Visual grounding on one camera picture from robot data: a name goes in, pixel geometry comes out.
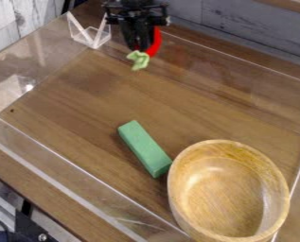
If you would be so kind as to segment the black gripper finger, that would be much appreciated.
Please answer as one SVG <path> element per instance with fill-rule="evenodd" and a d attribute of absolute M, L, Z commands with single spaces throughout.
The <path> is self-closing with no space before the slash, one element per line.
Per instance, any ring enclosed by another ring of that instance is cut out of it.
<path fill-rule="evenodd" d="M 128 48 L 135 51 L 139 49 L 137 32 L 135 24 L 131 21 L 121 20 L 120 27 L 123 30 L 124 38 L 128 44 Z"/>
<path fill-rule="evenodd" d="M 147 20 L 139 20 L 136 28 L 140 37 L 140 50 L 145 52 L 152 45 L 152 26 Z"/>

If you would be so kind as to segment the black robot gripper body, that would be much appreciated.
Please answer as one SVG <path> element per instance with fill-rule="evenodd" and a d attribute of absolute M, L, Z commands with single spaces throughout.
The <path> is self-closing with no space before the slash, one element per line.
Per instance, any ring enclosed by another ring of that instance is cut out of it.
<path fill-rule="evenodd" d="M 168 26 L 171 15 L 168 13 L 169 3 L 163 0 L 105 0 L 107 21 L 119 25 L 123 21 L 136 23 L 145 19 L 153 26 Z"/>

